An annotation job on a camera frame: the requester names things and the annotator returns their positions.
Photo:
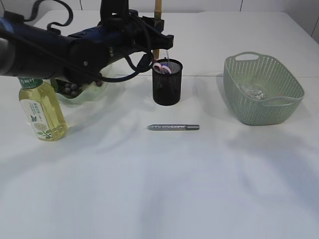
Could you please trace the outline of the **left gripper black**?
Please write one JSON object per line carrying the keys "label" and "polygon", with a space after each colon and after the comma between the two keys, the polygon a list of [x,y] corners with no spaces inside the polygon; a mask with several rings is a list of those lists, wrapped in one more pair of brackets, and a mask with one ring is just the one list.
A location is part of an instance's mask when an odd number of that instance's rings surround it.
{"label": "left gripper black", "polygon": [[140,17],[136,10],[122,13],[101,10],[98,26],[103,30],[103,42],[109,47],[139,51],[173,47],[174,36],[162,33],[164,20]]}

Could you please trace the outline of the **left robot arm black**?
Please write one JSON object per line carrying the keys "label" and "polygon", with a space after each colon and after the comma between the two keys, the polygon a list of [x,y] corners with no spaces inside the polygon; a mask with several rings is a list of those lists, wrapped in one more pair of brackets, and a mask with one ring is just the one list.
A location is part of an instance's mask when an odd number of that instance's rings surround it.
{"label": "left robot arm black", "polygon": [[126,18],[114,15],[63,36],[7,11],[0,19],[0,73],[75,84],[124,82],[151,68],[153,50],[173,47],[174,36],[162,32],[164,21],[154,24],[153,18],[132,10]]}

